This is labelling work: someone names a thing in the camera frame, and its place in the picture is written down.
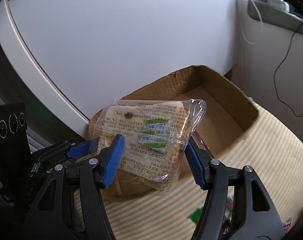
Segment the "blue gripper pad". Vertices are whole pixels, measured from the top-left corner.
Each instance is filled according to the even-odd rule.
[[[112,148],[112,147],[114,147],[114,148],[112,149],[112,153],[111,153],[109,160],[107,161],[107,164],[105,167],[105,175],[104,175],[104,179],[102,181],[103,188],[108,188],[109,185],[113,182],[118,165],[120,163],[120,160],[123,155],[124,148],[125,148],[125,138],[123,136],[119,136],[119,139],[116,142],[115,146],[114,146],[114,141],[110,146],[110,148]]]
[[[90,141],[86,141],[75,146],[72,146],[67,153],[67,157],[78,159],[80,157],[84,157],[88,154],[90,146]]]
[[[206,182],[205,182],[204,167],[199,161],[199,158],[190,142],[188,142],[186,146],[185,155],[189,167],[193,173],[196,184],[199,185],[201,188],[205,187]]]

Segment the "striped cloth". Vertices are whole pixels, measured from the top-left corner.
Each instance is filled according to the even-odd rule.
[[[292,218],[294,225],[303,209],[303,144],[272,114],[255,106],[259,117],[253,127],[215,158],[226,166],[240,169],[251,165],[282,222]],[[205,198],[206,192],[189,177],[179,181],[166,196],[104,200],[104,204],[118,240],[186,240],[195,229],[188,217],[203,205]],[[75,192],[74,200],[82,218],[79,191]]]

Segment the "cardboard box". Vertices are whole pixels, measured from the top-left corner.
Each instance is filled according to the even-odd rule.
[[[231,147],[253,125],[258,110],[242,91],[216,71],[206,66],[190,66],[170,73],[155,82],[123,97],[134,100],[189,100],[206,101],[207,109],[197,132],[215,158]],[[89,135],[93,132],[99,111],[90,121]],[[190,176],[186,159],[180,178]],[[137,197],[153,191],[150,186],[115,181],[104,196]]]

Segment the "plastic packaging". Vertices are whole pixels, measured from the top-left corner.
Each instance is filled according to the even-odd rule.
[[[94,128],[98,154],[116,134],[125,137],[125,150],[115,179],[144,183],[165,194],[178,180],[182,156],[206,110],[203,100],[115,100],[103,109]]]

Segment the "metal screw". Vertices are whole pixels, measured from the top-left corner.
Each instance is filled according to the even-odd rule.
[[[245,171],[252,172],[253,171],[253,167],[247,165],[247,166],[245,166]]]
[[[56,170],[56,171],[61,171],[62,168],[63,168],[63,166],[62,166],[61,164],[57,164],[57,165],[55,166],[55,170]]]
[[[220,164],[220,161],[217,160],[217,159],[212,159],[212,160],[210,161],[210,163],[216,166],[216,165],[219,165],[219,164]]]
[[[95,165],[97,163],[98,163],[98,160],[96,158],[92,158],[89,160],[89,164],[91,164],[91,165]]]

